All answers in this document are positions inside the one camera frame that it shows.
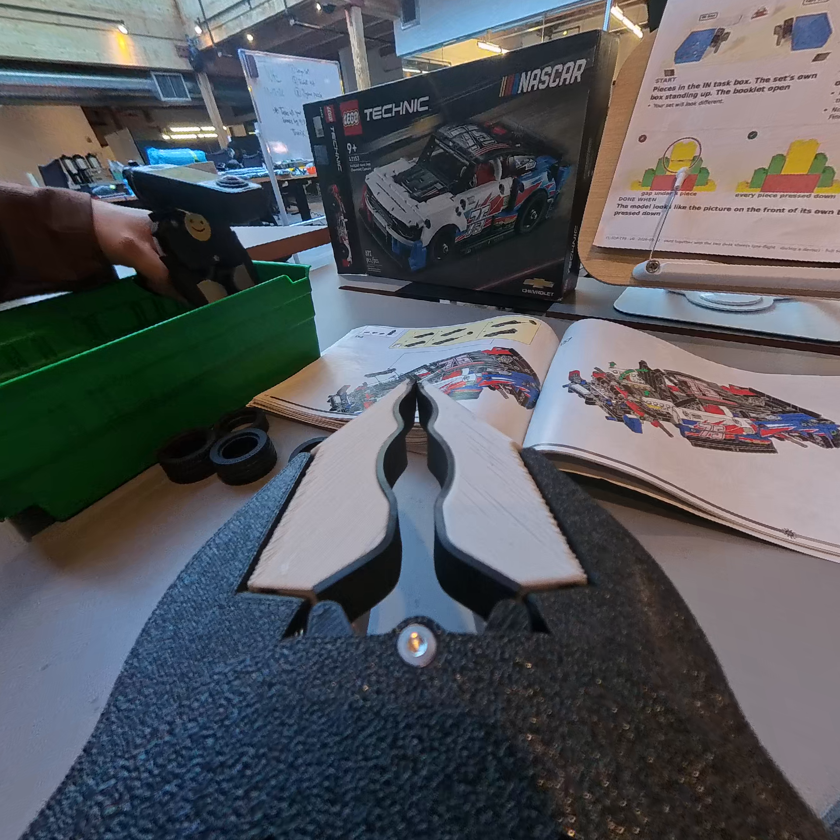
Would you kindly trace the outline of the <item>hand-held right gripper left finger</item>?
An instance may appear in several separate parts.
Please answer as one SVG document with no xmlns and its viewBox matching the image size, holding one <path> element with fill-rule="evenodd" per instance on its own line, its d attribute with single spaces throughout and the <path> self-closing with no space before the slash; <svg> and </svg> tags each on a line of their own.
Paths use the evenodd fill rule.
<svg viewBox="0 0 840 840">
<path fill-rule="evenodd" d="M 381 601 L 398 582 L 393 487 L 417 408 L 403 382 L 315 449 L 248 579 L 252 592 L 308 601 Z"/>
</svg>

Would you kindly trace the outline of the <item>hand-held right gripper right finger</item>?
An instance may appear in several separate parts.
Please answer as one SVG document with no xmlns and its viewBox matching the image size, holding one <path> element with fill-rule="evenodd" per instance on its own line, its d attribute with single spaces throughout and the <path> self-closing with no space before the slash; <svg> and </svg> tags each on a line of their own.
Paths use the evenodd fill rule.
<svg viewBox="0 0 840 840">
<path fill-rule="evenodd" d="M 531 594 L 586 583 L 514 441 L 424 383 L 420 422 L 440 485 L 434 564 L 446 593 Z"/>
</svg>

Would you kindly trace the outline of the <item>green plastic bin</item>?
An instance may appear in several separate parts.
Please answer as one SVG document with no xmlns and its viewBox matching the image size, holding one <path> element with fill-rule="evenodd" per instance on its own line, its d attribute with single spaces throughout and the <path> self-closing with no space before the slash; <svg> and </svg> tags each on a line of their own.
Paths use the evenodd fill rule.
<svg viewBox="0 0 840 840">
<path fill-rule="evenodd" d="M 2 311 L 1 514 L 65 520 L 319 357 L 309 268 L 201 308 L 133 279 Z"/>
</svg>

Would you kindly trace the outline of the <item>person's left forearm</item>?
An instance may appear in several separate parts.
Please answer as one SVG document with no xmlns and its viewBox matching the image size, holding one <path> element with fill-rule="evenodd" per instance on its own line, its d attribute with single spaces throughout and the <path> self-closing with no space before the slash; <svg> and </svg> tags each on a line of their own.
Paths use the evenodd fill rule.
<svg viewBox="0 0 840 840">
<path fill-rule="evenodd" d="M 95 235 L 88 194 L 1 184 L 1 301 L 116 279 Z"/>
</svg>

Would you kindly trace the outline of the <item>person's left hand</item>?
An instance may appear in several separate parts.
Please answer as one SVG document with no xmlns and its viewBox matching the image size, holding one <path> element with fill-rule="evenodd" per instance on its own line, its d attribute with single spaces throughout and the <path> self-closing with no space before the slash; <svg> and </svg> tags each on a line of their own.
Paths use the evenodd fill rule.
<svg viewBox="0 0 840 840">
<path fill-rule="evenodd" d="M 98 199 L 92 200 L 91 210 L 94 233 L 108 261 L 134 269 L 151 291 L 181 299 L 161 258 L 148 212 Z"/>
</svg>

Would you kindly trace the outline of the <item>open instruction book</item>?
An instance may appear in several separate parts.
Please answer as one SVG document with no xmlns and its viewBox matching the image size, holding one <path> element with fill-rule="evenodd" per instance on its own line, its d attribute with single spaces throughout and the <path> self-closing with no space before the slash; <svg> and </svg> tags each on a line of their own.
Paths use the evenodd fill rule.
<svg viewBox="0 0 840 840">
<path fill-rule="evenodd" d="M 562 469 L 839 559 L 836 375 L 732 369 L 597 319 L 559 338 L 503 313 L 354 329 L 250 405 L 333 431 L 410 379 Z"/>
</svg>

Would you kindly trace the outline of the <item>whiteboard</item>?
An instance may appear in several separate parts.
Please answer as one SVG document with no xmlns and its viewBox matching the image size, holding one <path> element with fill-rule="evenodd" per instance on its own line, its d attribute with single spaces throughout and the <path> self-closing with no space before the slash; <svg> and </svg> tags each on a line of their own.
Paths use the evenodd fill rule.
<svg viewBox="0 0 840 840">
<path fill-rule="evenodd" d="M 238 57 L 270 159 L 312 161 L 303 105 L 342 95 L 340 64 L 248 49 Z"/>
</svg>

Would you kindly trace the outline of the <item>dark toy car box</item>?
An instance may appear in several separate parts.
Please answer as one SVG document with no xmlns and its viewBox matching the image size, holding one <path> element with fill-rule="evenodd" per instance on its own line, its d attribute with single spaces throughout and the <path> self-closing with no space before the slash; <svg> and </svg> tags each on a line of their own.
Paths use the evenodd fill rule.
<svg viewBox="0 0 840 840">
<path fill-rule="evenodd" d="M 617 50 L 592 30 L 304 105 L 339 273 L 575 289 Z"/>
</svg>

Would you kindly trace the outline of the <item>white stand base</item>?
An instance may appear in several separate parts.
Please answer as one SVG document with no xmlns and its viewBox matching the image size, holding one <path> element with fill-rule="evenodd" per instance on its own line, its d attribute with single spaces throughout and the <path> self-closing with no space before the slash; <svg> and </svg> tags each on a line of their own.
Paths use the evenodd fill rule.
<svg viewBox="0 0 840 840">
<path fill-rule="evenodd" d="M 839 341 L 839 269 L 657 257 L 633 268 L 614 309 L 636 317 Z"/>
</svg>

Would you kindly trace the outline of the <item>printed instruction sheet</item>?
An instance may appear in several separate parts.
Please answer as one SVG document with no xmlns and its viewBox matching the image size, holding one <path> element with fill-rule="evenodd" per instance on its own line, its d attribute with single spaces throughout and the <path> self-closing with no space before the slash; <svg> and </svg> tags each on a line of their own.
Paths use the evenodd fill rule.
<svg viewBox="0 0 840 840">
<path fill-rule="evenodd" d="M 839 4 L 667 2 L 595 244 L 838 262 Z"/>
</svg>

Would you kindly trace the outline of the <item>silver air duct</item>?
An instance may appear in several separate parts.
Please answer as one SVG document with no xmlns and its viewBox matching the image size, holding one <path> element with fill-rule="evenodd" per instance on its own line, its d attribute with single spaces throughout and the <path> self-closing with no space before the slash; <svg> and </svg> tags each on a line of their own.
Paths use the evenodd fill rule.
<svg viewBox="0 0 840 840">
<path fill-rule="evenodd" d="M 140 74 L 59 70 L 1 70 L 2 104 L 159 107 L 200 102 L 192 76 L 169 70 Z"/>
</svg>

